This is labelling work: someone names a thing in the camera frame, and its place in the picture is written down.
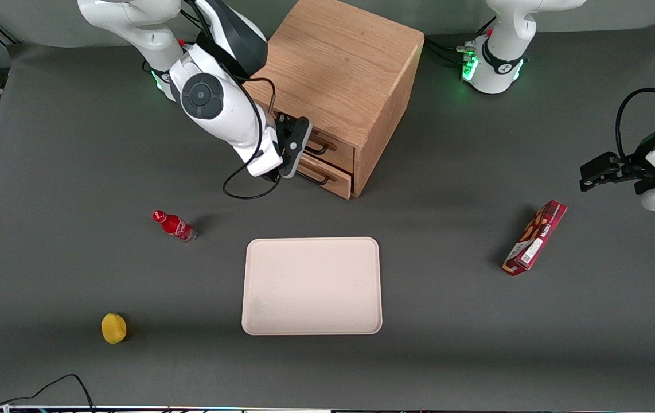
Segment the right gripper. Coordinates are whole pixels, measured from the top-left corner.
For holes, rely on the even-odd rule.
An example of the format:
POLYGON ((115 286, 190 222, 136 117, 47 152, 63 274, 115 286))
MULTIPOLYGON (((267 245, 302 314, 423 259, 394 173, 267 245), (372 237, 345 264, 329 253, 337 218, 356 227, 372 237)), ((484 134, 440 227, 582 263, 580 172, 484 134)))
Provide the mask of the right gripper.
MULTIPOLYGON (((284 112, 276 112, 278 130, 294 130, 296 118, 284 112)), ((274 127, 266 127, 258 148, 234 148, 241 157, 251 176, 262 176, 281 167, 283 159, 279 152, 277 134, 274 127)))

